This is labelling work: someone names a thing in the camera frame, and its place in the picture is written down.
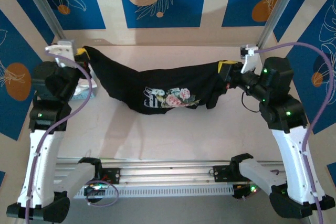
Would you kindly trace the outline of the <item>black left controller board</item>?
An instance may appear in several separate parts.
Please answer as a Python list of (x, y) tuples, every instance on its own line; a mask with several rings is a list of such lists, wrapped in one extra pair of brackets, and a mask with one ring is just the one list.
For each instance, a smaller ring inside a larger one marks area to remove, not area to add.
[(84, 196), (86, 201), (95, 204), (103, 199), (105, 195), (105, 188), (100, 183), (89, 184), (84, 189)]

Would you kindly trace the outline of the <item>light blue plastic basket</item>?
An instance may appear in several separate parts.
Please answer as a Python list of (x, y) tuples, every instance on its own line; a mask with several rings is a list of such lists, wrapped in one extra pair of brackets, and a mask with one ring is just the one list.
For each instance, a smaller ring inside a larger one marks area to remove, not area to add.
[(84, 92), (84, 93), (82, 93), (81, 95), (78, 95), (78, 96), (74, 96), (74, 94), (73, 94), (71, 99), (72, 100), (85, 100), (87, 98), (88, 94), (89, 94), (89, 91), (86, 91), (86, 92)]

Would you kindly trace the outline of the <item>black right controller board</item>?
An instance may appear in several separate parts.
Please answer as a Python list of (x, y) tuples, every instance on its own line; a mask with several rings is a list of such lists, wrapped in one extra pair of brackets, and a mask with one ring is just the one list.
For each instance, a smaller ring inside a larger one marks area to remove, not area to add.
[(261, 188), (255, 184), (234, 185), (233, 189), (234, 194), (232, 197), (237, 200), (246, 200), (261, 191)]

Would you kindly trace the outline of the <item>black t-shirt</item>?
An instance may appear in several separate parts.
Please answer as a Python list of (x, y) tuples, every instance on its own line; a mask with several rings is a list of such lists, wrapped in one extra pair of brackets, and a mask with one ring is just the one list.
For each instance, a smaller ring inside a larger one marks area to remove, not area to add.
[(218, 62), (136, 71), (97, 49), (84, 49), (108, 95), (141, 114), (165, 114), (174, 108), (196, 109), (201, 105), (212, 109), (227, 91), (227, 84), (218, 73)]

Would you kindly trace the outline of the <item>aluminium front rail frame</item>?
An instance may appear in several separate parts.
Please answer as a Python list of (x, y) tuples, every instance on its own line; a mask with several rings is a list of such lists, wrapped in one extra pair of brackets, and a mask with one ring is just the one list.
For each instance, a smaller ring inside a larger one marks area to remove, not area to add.
[(111, 158), (103, 158), (101, 162), (104, 168), (120, 168), (119, 185), (122, 187), (215, 185), (211, 169), (229, 164), (229, 161), (145, 161)]

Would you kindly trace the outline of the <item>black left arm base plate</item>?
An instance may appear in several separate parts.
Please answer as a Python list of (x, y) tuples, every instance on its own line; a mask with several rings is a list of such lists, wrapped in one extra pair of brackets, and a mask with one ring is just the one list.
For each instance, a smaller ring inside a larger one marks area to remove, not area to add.
[(92, 184), (94, 181), (104, 181), (113, 185), (118, 185), (121, 178), (120, 168), (102, 168), (96, 174), (88, 180), (86, 184)]

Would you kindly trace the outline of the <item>black controller board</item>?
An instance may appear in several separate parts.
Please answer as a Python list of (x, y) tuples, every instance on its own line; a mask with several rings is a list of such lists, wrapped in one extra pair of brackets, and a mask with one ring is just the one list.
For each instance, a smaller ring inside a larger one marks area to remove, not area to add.
[(232, 197), (237, 200), (246, 200), (261, 191), (261, 188), (255, 184), (234, 185), (233, 189), (234, 194)]
[(100, 183), (89, 184), (84, 189), (84, 196), (86, 201), (95, 204), (103, 199), (105, 195), (105, 188)]

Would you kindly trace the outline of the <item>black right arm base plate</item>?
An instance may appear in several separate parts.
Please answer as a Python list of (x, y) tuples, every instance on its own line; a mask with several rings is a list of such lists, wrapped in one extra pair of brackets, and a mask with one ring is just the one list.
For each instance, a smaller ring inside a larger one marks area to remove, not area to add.
[(215, 182), (250, 182), (244, 177), (238, 168), (230, 165), (213, 166), (213, 176)]

